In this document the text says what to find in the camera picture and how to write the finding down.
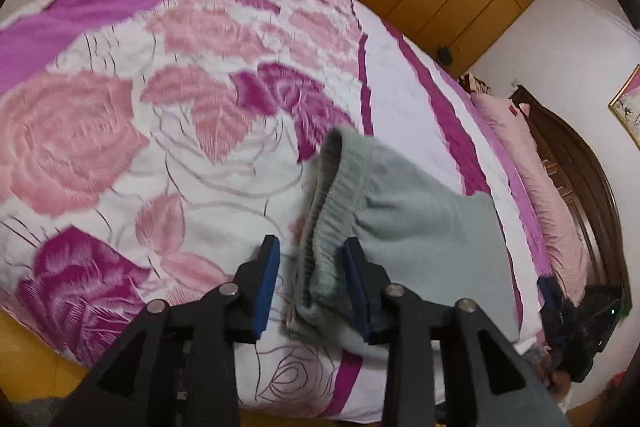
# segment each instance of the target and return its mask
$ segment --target bed sheet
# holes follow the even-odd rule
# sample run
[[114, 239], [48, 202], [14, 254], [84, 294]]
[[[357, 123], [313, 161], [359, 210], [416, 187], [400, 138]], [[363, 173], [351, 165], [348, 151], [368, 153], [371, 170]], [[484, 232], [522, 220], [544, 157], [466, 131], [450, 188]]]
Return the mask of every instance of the bed sheet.
[[336, 124], [491, 194], [517, 348], [541, 330], [545, 250], [513, 164], [455, 81], [361, 4], [47, 0], [0, 28], [0, 304], [69, 359], [90, 367], [145, 302], [199, 298], [274, 233], [269, 326], [236, 346], [242, 405], [378, 421], [383, 366], [284, 328]]

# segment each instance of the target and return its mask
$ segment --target gold picture frame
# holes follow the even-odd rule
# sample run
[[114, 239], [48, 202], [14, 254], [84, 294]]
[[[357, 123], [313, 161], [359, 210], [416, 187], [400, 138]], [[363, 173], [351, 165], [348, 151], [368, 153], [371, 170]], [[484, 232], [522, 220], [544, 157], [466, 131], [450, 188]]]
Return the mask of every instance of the gold picture frame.
[[609, 102], [609, 109], [640, 149], [640, 64]]

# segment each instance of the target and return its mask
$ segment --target purple stripe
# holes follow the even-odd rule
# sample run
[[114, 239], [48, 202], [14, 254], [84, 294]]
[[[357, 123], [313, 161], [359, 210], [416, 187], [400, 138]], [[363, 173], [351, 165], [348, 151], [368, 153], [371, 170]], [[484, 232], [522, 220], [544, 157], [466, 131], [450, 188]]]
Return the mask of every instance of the purple stripe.
[[369, 36], [366, 33], [362, 34], [360, 39], [360, 47], [358, 48], [358, 76], [362, 83], [362, 89], [360, 89], [360, 112], [362, 114], [362, 126], [364, 127], [364, 134], [373, 136], [373, 123], [371, 121], [371, 90], [367, 86], [367, 65], [365, 59], [367, 52], [365, 44]]
[[349, 353], [349, 351], [342, 352], [342, 360], [340, 360], [338, 374], [335, 377], [334, 394], [329, 405], [320, 413], [320, 417], [337, 416], [342, 412], [351, 395], [351, 390], [356, 383], [361, 367], [362, 357]]
[[[486, 181], [486, 176], [482, 172], [482, 168], [478, 162], [478, 152], [476, 146], [471, 140], [471, 137], [466, 133], [462, 127], [460, 120], [456, 115], [456, 110], [451, 105], [451, 102], [446, 96], [438, 89], [438, 86], [433, 82], [431, 72], [420, 61], [411, 49], [409, 44], [404, 40], [404, 36], [395, 28], [385, 23], [386, 29], [398, 42], [398, 47], [404, 55], [404, 58], [412, 65], [415, 74], [420, 80], [420, 83], [427, 91], [433, 114], [436, 117], [438, 126], [442, 130], [445, 136], [447, 144], [449, 146], [449, 153], [455, 160], [462, 176], [463, 184], [465, 185], [465, 194], [468, 196], [474, 194], [476, 191], [486, 192], [491, 195], [491, 188]], [[504, 230], [502, 229], [502, 223], [498, 216], [498, 222], [500, 223], [500, 231], [504, 236]], [[509, 258], [509, 266], [511, 269], [511, 284], [513, 285], [513, 296], [516, 302], [516, 315], [518, 319], [518, 327], [522, 327], [522, 318], [524, 315], [524, 309], [522, 306], [522, 296], [518, 284], [516, 283], [515, 274], [513, 272], [513, 259], [511, 258], [511, 252], [507, 248], [507, 254]]]
[[42, 71], [82, 32], [115, 24], [162, 0], [54, 0], [0, 30], [0, 92]]
[[436, 65], [440, 71], [443, 80], [456, 91], [457, 95], [462, 99], [465, 104], [466, 111], [471, 115], [474, 122], [478, 126], [478, 129], [489, 143], [489, 146], [494, 151], [495, 156], [498, 158], [502, 169], [507, 175], [509, 181], [509, 188], [511, 189], [511, 196], [516, 202], [518, 209], [520, 210], [520, 221], [524, 229], [525, 236], [527, 237], [527, 246], [531, 252], [531, 258], [533, 260], [536, 274], [540, 277], [543, 275], [551, 275], [553, 273], [551, 268], [551, 261], [546, 251], [545, 240], [542, 235], [542, 229], [540, 229], [540, 222], [538, 216], [536, 216], [533, 210], [533, 205], [527, 194], [527, 190], [522, 183], [522, 179], [518, 174], [516, 166], [511, 160], [511, 156], [503, 147], [498, 137], [489, 127], [478, 110], [474, 106], [467, 93], [458, 85], [458, 83], [449, 76], [449, 74]]

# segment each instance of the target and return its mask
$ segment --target wooden headboard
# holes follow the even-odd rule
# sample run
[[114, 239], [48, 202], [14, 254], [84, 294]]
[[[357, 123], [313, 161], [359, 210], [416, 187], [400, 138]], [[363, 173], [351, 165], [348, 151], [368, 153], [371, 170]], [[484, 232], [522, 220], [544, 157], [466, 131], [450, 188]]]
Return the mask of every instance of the wooden headboard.
[[591, 257], [589, 285], [622, 286], [623, 314], [631, 309], [631, 291], [622, 248], [616, 201], [600, 162], [587, 143], [558, 115], [524, 87], [511, 95], [515, 103], [530, 105], [529, 128], [538, 153], [566, 202]]

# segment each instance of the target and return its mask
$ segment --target pink pillow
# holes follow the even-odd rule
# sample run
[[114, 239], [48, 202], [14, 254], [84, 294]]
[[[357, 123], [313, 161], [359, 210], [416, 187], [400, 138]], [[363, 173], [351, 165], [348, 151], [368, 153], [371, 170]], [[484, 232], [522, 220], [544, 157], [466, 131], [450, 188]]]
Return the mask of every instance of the pink pillow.
[[527, 120], [506, 98], [473, 93], [471, 100], [511, 155], [538, 216], [551, 266], [564, 294], [578, 305], [587, 284], [588, 252], [578, 237], [569, 208], [546, 174]]

